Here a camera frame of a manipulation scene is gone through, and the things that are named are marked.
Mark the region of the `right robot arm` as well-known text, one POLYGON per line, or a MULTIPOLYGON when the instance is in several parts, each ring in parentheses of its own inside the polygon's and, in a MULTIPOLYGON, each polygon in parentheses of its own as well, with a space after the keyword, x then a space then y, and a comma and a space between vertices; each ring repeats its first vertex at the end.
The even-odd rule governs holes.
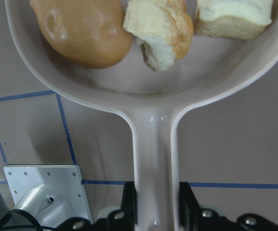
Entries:
POLYGON ((119 207, 92 218, 81 172, 73 165, 23 165, 4 168, 15 206, 0 193, 0 231, 194 231, 200 206, 181 182, 169 206, 163 188, 123 186, 119 207))

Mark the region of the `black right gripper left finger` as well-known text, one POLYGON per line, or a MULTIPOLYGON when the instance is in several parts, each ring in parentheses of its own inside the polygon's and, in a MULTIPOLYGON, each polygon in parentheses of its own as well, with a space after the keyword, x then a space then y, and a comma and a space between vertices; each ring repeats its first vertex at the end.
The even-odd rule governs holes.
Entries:
POLYGON ((137 193, 133 181, 128 181, 123 186, 120 208, 127 212, 131 217, 137 216, 137 193))

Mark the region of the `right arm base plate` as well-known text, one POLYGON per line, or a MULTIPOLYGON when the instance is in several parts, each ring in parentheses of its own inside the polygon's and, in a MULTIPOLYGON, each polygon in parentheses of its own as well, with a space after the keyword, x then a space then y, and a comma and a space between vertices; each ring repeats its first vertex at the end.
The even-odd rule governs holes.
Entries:
POLYGON ((69 218, 94 222, 78 165, 7 165, 4 173, 13 211, 40 225, 57 227, 69 218))

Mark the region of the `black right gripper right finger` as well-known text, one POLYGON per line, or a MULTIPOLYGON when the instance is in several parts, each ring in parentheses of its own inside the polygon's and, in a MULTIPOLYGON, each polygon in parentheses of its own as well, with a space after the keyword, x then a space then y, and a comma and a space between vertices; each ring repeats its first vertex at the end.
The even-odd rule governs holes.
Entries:
POLYGON ((188 182, 179 183, 179 216, 194 216, 200 209, 199 203, 188 182))

